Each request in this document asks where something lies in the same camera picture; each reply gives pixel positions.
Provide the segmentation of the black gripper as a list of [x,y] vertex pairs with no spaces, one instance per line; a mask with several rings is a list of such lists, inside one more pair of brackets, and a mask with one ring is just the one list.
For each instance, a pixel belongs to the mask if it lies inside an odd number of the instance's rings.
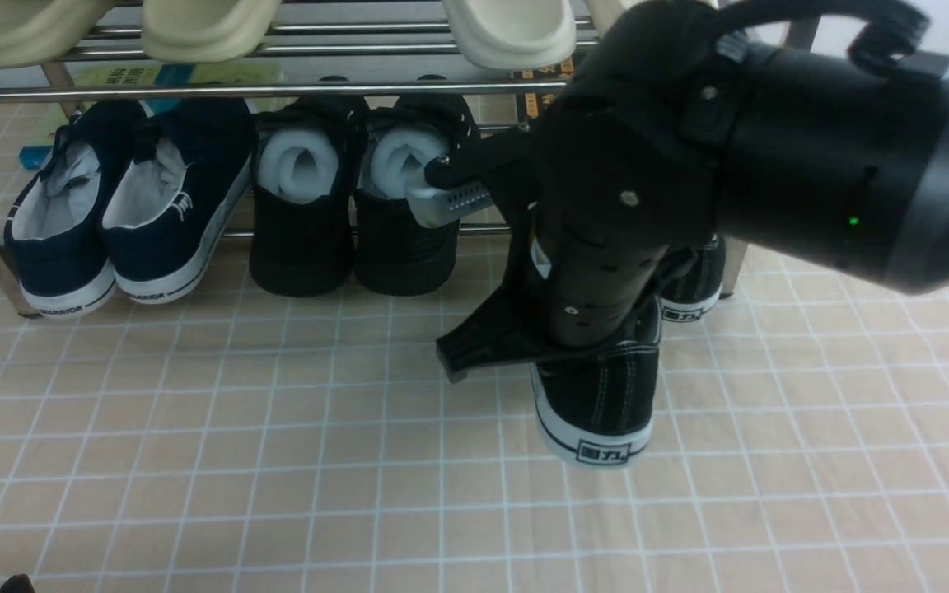
[[512,227],[501,285],[437,339],[452,383],[474,369],[584,360],[652,337],[663,286],[712,234],[719,124],[696,100],[749,46],[749,1],[643,1],[603,31],[532,129],[430,161],[406,183],[415,221],[495,207]]

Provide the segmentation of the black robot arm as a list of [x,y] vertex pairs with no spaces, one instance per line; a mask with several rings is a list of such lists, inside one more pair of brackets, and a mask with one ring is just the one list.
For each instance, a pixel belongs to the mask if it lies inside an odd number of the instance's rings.
[[500,288],[437,341],[471,369],[628,337],[722,234],[904,294],[949,286],[949,55],[903,1],[633,5],[529,128],[427,166],[511,229]]

